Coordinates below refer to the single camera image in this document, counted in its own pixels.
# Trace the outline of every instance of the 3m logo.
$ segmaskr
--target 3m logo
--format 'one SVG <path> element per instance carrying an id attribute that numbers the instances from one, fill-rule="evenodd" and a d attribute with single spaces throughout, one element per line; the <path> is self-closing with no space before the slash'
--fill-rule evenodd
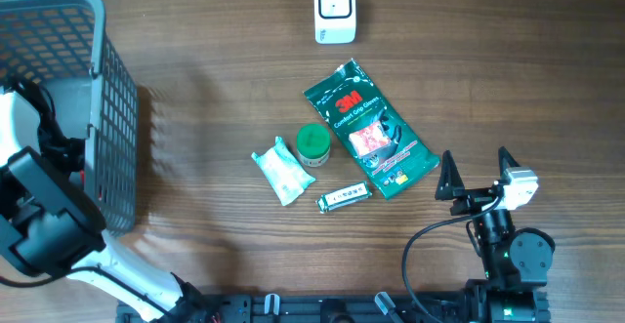
<path id="1" fill-rule="evenodd" d="M 362 97 L 356 90 L 354 90 L 350 94 L 345 95 L 342 99 L 336 101 L 336 106 L 339 107 L 339 112 L 345 113 L 349 111 L 350 108 L 357 105 L 360 101 L 362 101 Z"/>

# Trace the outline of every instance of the basket mesh side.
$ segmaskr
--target basket mesh side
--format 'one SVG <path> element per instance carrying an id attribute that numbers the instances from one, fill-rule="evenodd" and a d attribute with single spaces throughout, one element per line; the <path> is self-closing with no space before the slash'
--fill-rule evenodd
<path id="1" fill-rule="evenodd" d="M 93 36 L 93 13 L 80 6 L 0 10 L 0 81 L 85 76 Z"/>
<path id="2" fill-rule="evenodd" d="M 108 38 L 104 39 L 104 89 L 96 151 L 96 190 L 113 234 L 135 223 L 137 88 Z"/>

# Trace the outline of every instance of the wood grain surface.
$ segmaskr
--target wood grain surface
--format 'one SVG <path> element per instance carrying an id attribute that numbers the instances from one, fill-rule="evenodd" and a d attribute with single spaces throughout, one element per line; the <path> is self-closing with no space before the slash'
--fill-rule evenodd
<path id="1" fill-rule="evenodd" d="M 250 158 L 320 121 L 302 92 L 355 58 L 432 151 L 453 151 L 467 187 L 497 177 L 501 145 L 536 172 L 514 219 L 558 244 L 554 322 L 622 321 L 625 0 L 357 0 L 356 41 L 340 46 L 314 42 L 313 0 L 104 2 L 141 99 L 138 219 L 122 241 L 150 262 L 206 293 L 404 293 L 405 242 L 449 217 L 439 169 L 321 215 L 320 194 L 365 178 L 335 137 L 289 207 Z M 462 225 L 418 241 L 409 272 L 419 290 L 483 278 Z M 2 322 L 111 322 L 116 305 L 69 280 L 0 299 Z"/>

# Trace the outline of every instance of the white rectangular object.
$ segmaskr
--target white rectangular object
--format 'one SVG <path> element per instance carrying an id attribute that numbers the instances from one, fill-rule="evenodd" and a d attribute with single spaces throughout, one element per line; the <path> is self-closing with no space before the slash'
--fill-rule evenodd
<path id="1" fill-rule="evenodd" d="M 314 38 L 319 44 L 355 39 L 355 0 L 314 0 Z"/>

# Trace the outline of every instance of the plastic bin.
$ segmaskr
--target plastic bin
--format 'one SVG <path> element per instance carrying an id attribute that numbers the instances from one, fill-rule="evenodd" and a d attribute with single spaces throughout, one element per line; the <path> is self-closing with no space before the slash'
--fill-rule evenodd
<path id="1" fill-rule="evenodd" d="M 104 27 L 102 0 L 0 0 L 0 82 L 50 91 L 63 133 L 86 139 L 84 190 L 119 236 L 135 223 L 137 88 Z"/>

